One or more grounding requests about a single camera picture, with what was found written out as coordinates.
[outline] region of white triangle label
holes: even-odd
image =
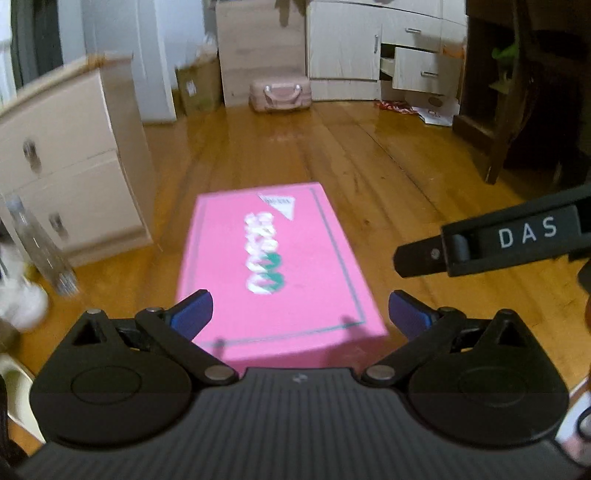
[[[294,219],[294,208],[296,201],[294,197],[284,197],[281,195],[259,195],[259,198],[269,207],[273,207],[281,212],[288,220]]]

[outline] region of plastic bottle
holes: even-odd
[[[33,264],[59,295],[78,293],[78,279],[72,266],[51,240],[35,216],[22,205],[18,196],[10,197],[6,206],[14,228]]]

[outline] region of drawer handle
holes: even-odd
[[[37,146],[33,140],[27,138],[24,141],[22,144],[22,152],[30,163],[39,161],[39,157],[37,156]]]
[[[66,231],[66,227],[64,227],[64,223],[62,222],[59,213],[52,213],[49,216],[49,223],[51,228],[53,228],[60,237],[67,236],[68,232]]]

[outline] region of white door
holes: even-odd
[[[176,119],[154,0],[82,0],[88,53],[133,54],[131,69],[143,121]]]
[[[310,2],[310,78],[378,80],[379,10],[367,5]]]

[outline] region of pink box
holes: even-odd
[[[177,299],[208,289],[193,342],[246,367],[353,367],[391,351],[342,228],[318,183],[201,195]]]

